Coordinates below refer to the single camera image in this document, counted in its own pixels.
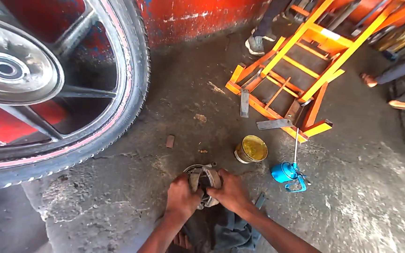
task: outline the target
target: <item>metal bracket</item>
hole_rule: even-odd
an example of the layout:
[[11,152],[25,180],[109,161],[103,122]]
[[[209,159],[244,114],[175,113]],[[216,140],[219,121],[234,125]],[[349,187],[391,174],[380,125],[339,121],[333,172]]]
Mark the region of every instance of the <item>metal bracket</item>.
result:
[[249,118],[249,91],[240,89],[240,117]]
[[275,120],[265,120],[265,121],[257,122],[256,124],[257,124],[257,128],[260,130],[293,126],[292,121],[287,118],[275,119]]

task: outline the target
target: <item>red wall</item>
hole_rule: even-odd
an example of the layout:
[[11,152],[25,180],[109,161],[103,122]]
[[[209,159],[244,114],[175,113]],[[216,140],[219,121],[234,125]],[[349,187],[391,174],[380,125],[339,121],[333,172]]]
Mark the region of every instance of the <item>red wall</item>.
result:
[[262,14],[267,0],[137,0],[155,47],[236,26]]

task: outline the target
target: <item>tire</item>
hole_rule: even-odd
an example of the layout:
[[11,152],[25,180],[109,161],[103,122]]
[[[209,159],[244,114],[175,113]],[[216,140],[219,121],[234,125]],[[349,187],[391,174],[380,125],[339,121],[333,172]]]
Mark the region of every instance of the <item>tire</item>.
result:
[[[148,39],[143,19],[134,0],[91,0],[111,41],[121,73],[118,82],[127,82],[125,103],[94,134],[55,152],[15,161],[0,162],[0,188],[32,181],[68,169],[101,152],[132,125],[145,102],[150,76]],[[113,43],[118,38],[121,43]]]

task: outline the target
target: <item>hand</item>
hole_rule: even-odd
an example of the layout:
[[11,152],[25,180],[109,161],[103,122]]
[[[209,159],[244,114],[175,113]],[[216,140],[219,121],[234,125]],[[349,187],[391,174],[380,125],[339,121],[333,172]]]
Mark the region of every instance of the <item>hand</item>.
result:
[[165,215],[172,215],[186,222],[195,212],[203,194],[202,189],[192,193],[188,185],[188,175],[185,172],[182,173],[170,184]]
[[207,188],[206,192],[216,198],[225,208],[239,214],[239,211],[252,205],[248,194],[242,187],[241,179],[238,175],[232,175],[225,169],[220,169],[218,175],[223,179],[221,189]]

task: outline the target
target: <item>sneaker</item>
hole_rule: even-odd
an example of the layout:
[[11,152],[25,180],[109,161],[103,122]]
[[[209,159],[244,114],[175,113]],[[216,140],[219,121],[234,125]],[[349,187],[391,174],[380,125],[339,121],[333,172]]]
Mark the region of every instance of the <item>sneaker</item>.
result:
[[[256,31],[256,28],[254,28],[251,31],[251,34],[253,34]],[[263,36],[264,39],[266,39],[267,41],[276,41],[276,39],[278,39],[278,37],[276,37],[276,35],[273,34],[272,30],[268,30],[265,34],[265,36]]]
[[263,50],[262,37],[252,35],[246,40],[245,46],[248,48],[251,55],[264,55],[265,51]]

